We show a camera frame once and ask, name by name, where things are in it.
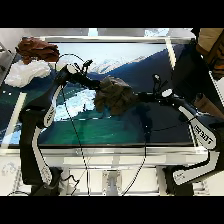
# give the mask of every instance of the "crumpled white towel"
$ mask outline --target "crumpled white towel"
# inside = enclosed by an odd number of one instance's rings
[[[50,72],[48,63],[43,60],[33,60],[28,65],[24,65],[22,60],[20,60],[12,64],[5,83],[13,87],[21,88],[29,84],[34,77],[44,78],[50,75]]]

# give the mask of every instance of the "floor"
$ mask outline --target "floor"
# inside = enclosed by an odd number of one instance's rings
[[[190,28],[0,28],[0,42],[9,50],[15,52],[22,36],[171,36],[171,37],[194,37]],[[16,175],[16,168],[1,161],[1,183],[6,183]],[[224,195],[224,172],[219,173],[207,180],[211,195]],[[10,192],[8,182],[1,184],[0,194]]]

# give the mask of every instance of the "tabletop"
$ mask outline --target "tabletop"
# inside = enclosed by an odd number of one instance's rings
[[[129,41],[124,43],[117,41],[115,43],[102,41],[96,43],[86,40],[59,43],[55,39],[51,42],[58,45],[60,55],[73,53],[83,58],[84,61],[92,59],[93,65],[88,71],[90,78],[102,80],[105,76],[111,75],[123,79],[133,88],[134,92],[152,92],[152,75],[156,73],[161,76],[162,81],[168,81],[163,90],[173,88],[189,101],[193,100],[195,93],[206,92],[206,96],[223,110],[219,96],[208,76],[208,70],[189,41],[188,43],[183,41],[171,43],[176,63],[183,64],[182,69],[178,68],[178,71],[175,70],[175,67],[172,71],[170,52],[166,42]],[[13,63],[20,59],[20,55],[16,55]],[[183,83],[186,80],[180,81],[179,77],[182,77],[183,74],[186,75],[186,73],[192,76],[194,71],[198,71],[198,66],[196,66],[198,60],[202,62],[200,66],[203,69],[200,70],[201,72],[195,77],[195,80],[192,82],[188,80],[186,84],[188,88],[184,88]],[[17,119],[14,124],[11,122],[15,107],[19,105],[18,108],[21,109],[21,104],[25,105],[30,100],[42,95],[50,87],[55,76],[56,72],[52,69],[48,77],[34,78],[30,84],[23,88],[11,87],[3,82],[0,87],[0,143],[4,143],[4,138],[7,139],[7,129],[10,129],[11,133],[8,133],[9,147],[18,147],[21,124]],[[209,84],[209,91],[203,87],[203,82]],[[171,107],[160,106],[158,103],[139,103],[121,116],[110,116],[106,108],[102,113],[96,111],[93,103],[95,91],[85,89],[79,84],[69,83],[64,92],[66,104],[75,122],[80,141],[86,147],[130,148],[134,146],[136,148],[144,144],[146,127],[147,130],[152,131],[146,138],[148,145],[194,146],[191,130],[186,123],[183,123],[186,120],[180,112]],[[172,129],[153,132],[153,130],[175,125],[177,127]],[[42,131],[39,144],[54,148],[68,148],[78,145],[78,139],[65,110],[61,94],[57,99],[54,123]]]

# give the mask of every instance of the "white cloth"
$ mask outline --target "white cloth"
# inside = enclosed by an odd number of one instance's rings
[[[50,75],[50,72],[48,63],[43,60],[34,60],[28,65],[24,65],[20,60],[12,64],[5,83],[13,87],[21,88],[29,84],[34,77],[44,78]]]

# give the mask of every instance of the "robotic arm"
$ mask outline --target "robotic arm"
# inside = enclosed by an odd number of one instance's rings
[[[91,62],[87,61],[83,65],[86,67],[85,71]],[[89,89],[100,89],[100,81],[87,78],[83,70],[78,71],[72,65],[65,66],[56,76],[51,88],[39,98],[28,103],[20,112],[19,120],[22,122],[19,142],[21,171],[24,184],[32,185],[30,195],[59,194],[58,185],[62,170],[49,167],[45,163],[37,140],[41,130],[49,127],[53,122],[56,99],[67,82],[78,82]],[[158,79],[159,76],[154,76],[154,82],[158,82]],[[170,193],[178,195],[177,191],[183,192],[180,186],[224,170],[224,165],[222,165],[224,164],[222,163],[224,120],[199,113],[183,98],[174,95],[169,90],[162,94],[155,89],[153,93],[139,93],[138,99],[142,102],[159,101],[162,105],[170,105],[181,111],[188,118],[198,140],[209,150],[209,157],[205,162],[189,167],[174,166],[165,169],[167,189]]]

